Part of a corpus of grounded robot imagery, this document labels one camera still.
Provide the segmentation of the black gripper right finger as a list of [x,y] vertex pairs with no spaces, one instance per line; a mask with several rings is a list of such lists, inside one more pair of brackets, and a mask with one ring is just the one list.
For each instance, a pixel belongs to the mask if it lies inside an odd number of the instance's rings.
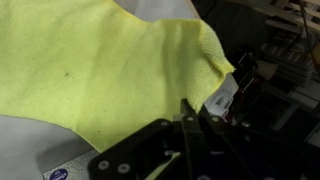
[[299,180],[300,168],[294,151],[271,136],[232,126],[205,106],[199,111],[200,125],[210,139],[226,148],[227,164],[237,180]]

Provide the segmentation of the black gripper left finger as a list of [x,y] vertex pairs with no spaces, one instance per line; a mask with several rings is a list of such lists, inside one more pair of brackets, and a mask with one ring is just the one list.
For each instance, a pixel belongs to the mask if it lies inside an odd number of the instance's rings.
[[186,99],[181,100],[181,113],[183,114],[181,126],[184,136],[185,154],[190,180],[200,180],[202,155],[205,153],[205,138],[201,130],[198,115]]

